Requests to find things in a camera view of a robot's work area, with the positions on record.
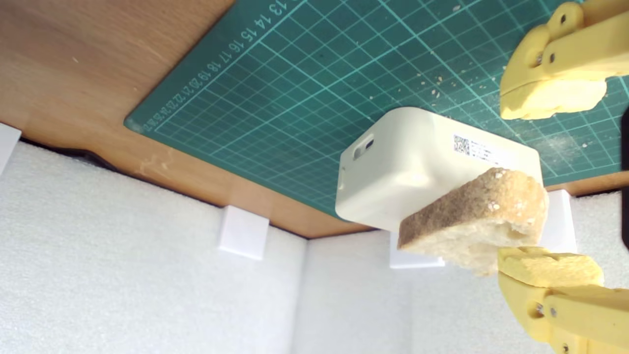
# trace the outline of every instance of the white plastic block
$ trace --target white plastic block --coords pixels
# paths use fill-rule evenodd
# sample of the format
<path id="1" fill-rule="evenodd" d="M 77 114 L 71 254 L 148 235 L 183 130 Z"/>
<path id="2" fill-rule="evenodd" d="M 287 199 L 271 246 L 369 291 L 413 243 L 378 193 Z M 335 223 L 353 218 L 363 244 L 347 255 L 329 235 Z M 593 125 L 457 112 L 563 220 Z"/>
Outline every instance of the white plastic block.
<path id="1" fill-rule="evenodd" d="M 9 157 L 21 134 L 21 131 L 0 123 L 0 174 L 9 162 Z"/>
<path id="2" fill-rule="evenodd" d="M 390 232 L 391 243 L 389 245 L 389 266 L 393 269 L 404 268 L 434 268 L 445 266 L 441 257 L 431 257 L 424 254 L 410 253 L 398 249 L 397 232 Z"/>
<path id="3" fill-rule="evenodd" d="M 548 193 L 548 219 L 538 246 L 556 253 L 577 253 L 570 198 L 565 190 Z"/>
<path id="4" fill-rule="evenodd" d="M 267 218 L 228 205 L 223 208 L 218 248 L 253 260 L 262 260 L 268 230 Z"/>
<path id="5" fill-rule="evenodd" d="M 396 108 L 341 154 L 336 211 L 398 232 L 407 216 L 496 166 L 542 182 L 535 149 L 420 108 Z"/>

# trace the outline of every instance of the ruler numbers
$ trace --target ruler numbers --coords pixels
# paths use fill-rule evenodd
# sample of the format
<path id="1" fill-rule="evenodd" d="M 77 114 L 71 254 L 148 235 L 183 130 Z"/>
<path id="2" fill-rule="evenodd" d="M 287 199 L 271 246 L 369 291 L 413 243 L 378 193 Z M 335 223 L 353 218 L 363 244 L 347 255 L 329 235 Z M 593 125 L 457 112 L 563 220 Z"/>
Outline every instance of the ruler numbers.
<path id="1" fill-rule="evenodd" d="M 253 43 L 267 30 L 270 30 L 273 24 L 277 23 L 277 20 L 288 12 L 289 4 L 298 1 L 300 0 L 275 0 L 273 3 L 269 4 L 267 8 L 268 12 L 261 13 L 260 16 L 253 21 L 251 27 L 246 27 L 241 31 L 240 38 L 232 40 L 223 48 L 223 50 L 219 52 L 218 57 L 208 62 L 205 67 L 197 73 L 196 77 L 190 79 L 187 85 L 173 95 L 173 97 L 143 125 L 144 131 L 152 131 L 166 118 L 170 118 L 178 108 L 187 103 L 190 97 L 205 88 L 212 77 L 216 77 L 222 70 L 225 70 L 230 62 L 237 59 L 250 43 Z"/>

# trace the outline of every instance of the white foam wall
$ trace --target white foam wall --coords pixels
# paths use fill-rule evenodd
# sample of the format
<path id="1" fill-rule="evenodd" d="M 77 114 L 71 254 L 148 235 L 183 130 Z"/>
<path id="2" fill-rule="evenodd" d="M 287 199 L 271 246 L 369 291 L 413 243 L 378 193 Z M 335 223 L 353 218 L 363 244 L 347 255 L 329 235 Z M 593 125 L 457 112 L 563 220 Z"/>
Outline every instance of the white foam wall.
<path id="1" fill-rule="evenodd" d="M 288 353 L 306 242 L 216 249 L 220 210 L 18 144 L 0 176 L 0 353 Z"/>
<path id="2" fill-rule="evenodd" d="M 606 285 L 629 288 L 620 241 L 620 196 L 572 200 L 579 251 Z M 309 243 L 295 354 L 552 353 L 511 315 L 496 277 L 454 266 L 392 270 L 384 232 Z"/>

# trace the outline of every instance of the white plastic box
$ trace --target white plastic box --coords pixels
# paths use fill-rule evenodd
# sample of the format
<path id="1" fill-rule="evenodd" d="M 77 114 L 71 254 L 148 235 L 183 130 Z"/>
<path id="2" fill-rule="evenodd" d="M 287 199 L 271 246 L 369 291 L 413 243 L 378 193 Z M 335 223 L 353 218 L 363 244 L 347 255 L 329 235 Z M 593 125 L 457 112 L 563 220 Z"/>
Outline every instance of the white plastic box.
<path id="1" fill-rule="evenodd" d="M 405 217 L 493 166 L 542 183 L 536 150 L 419 108 L 397 108 L 341 155 L 336 211 L 398 232 Z"/>

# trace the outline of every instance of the qr code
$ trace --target qr code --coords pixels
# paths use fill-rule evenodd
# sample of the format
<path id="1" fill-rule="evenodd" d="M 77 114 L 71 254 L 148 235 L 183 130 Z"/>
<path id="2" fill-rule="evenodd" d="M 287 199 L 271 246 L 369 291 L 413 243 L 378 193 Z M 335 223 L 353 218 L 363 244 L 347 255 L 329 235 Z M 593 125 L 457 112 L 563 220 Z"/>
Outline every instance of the qr code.
<path id="1" fill-rule="evenodd" d="M 460 152 L 461 154 L 469 155 L 470 154 L 470 140 L 462 138 L 458 135 L 454 136 L 454 151 Z"/>

